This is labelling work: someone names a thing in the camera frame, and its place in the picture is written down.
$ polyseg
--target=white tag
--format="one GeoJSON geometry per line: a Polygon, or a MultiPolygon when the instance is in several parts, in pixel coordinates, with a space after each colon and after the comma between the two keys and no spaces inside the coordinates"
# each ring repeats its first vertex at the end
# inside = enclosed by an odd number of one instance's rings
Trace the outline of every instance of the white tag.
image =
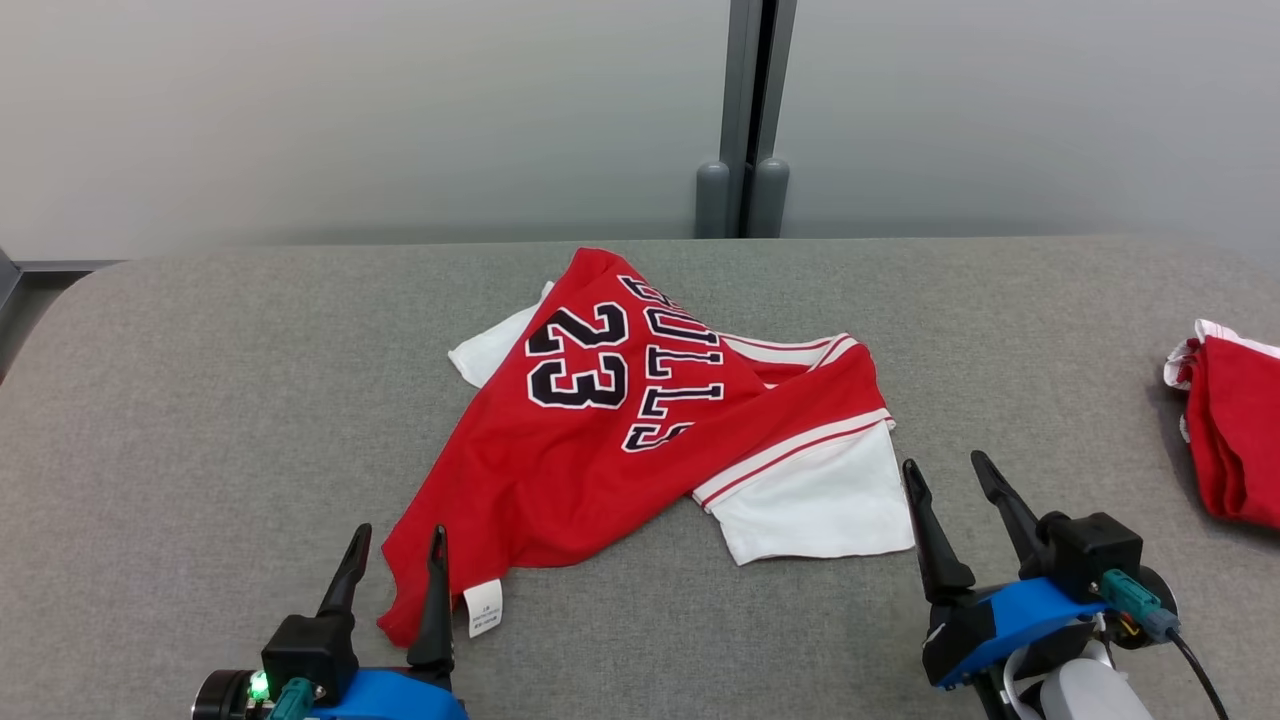
{"type": "Polygon", "coordinates": [[[489,580],[488,583],[462,591],[462,600],[467,603],[468,637],[489,632],[502,623],[502,580],[489,580]]]}

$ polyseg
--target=white wall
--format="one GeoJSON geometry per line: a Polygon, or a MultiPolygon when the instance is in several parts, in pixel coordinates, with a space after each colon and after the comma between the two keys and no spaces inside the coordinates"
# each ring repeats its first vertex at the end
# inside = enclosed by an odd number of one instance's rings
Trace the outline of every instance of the white wall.
{"type": "Polygon", "coordinates": [[[1275,247],[1277,28],[1268,0],[800,0],[783,234],[1275,247]]]}
{"type": "Polygon", "coordinates": [[[6,0],[0,247],[687,237],[728,0],[6,0]]]}

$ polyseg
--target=red jersey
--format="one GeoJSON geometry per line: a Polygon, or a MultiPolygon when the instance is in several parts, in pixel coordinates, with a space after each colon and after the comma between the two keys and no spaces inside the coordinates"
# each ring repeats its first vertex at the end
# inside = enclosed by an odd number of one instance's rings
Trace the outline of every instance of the red jersey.
{"type": "Polygon", "coordinates": [[[580,562],[684,495],[713,506],[877,424],[896,491],[891,421],[847,334],[723,336],[622,258],[579,250],[383,544],[397,596],[379,625],[401,646],[416,635],[436,524],[458,594],[512,566],[580,562]]]}

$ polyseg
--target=gray table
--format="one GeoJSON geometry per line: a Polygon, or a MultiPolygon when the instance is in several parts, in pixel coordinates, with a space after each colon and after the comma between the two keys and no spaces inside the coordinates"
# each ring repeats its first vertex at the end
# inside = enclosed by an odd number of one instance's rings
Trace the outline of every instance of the gray table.
{"type": "MultiPolygon", "coordinates": [[[[1280,283],[1210,251],[1107,238],[604,243],[713,328],[867,342],[956,550],[1014,553],[968,466],[1039,512],[1147,539],[1234,717],[1268,717],[1280,541],[1211,520],[1160,383],[1197,316],[1280,341],[1280,283]]],[[[127,263],[61,297],[0,386],[0,716],[184,717],[314,610],[356,524],[380,541],[471,398],[445,351],[536,299],[572,245],[323,247],[127,263]]],[[[497,717],[979,717],[929,689],[911,553],[735,568],[681,501],[575,568],[516,570],[460,634],[497,717]]],[[[357,597],[366,665],[398,664],[357,597]]],[[[1120,653],[1157,717],[1208,717],[1172,648],[1120,653]]]]}

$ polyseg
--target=red fabric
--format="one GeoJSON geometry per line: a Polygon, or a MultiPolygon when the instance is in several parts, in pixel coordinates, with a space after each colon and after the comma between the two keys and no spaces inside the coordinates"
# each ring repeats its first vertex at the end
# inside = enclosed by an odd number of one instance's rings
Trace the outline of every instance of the red fabric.
{"type": "MultiPolygon", "coordinates": [[[[740,356],[684,315],[678,305],[649,288],[626,260],[603,250],[580,250],[521,342],[472,400],[383,544],[397,591],[379,626],[399,646],[415,638],[426,588],[428,546],[436,524],[449,533],[449,580],[456,596],[500,578],[512,566],[580,562],[733,462],[797,433],[884,407],[870,354],[861,345],[815,369],[767,365],[768,382],[780,383],[773,389],[756,374],[762,364],[740,356]],[[640,292],[628,290],[621,278],[640,283],[640,292]],[[602,304],[625,311],[623,342],[582,348],[559,333],[561,351],[530,355],[531,336],[541,331],[541,337],[544,325],[561,310],[594,329],[608,327],[599,315],[602,304]],[[705,333],[714,345],[655,333],[646,320],[649,311],[658,311],[666,327],[705,333]],[[652,347],[717,352],[722,363],[673,360],[664,365],[669,378],[654,378],[646,366],[652,347]],[[600,386],[616,387],[605,382],[611,375],[602,363],[608,355],[626,363],[626,397],[618,407],[535,402],[531,373],[548,359],[562,359],[570,375],[594,370],[600,386]],[[672,400],[663,404],[666,418],[640,416],[652,387],[705,389],[717,384],[722,386],[718,400],[672,400]],[[658,425],[659,433],[677,424],[691,427],[652,448],[626,451],[623,445],[637,423],[658,425]]],[[[567,377],[554,387],[573,389],[567,377]]]]}
{"type": "Polygon", "coordinates": [[[1211,336],[1187,368],[1187,432],[1204,507],[1280,529],[1280,359],[1211,336]]]}

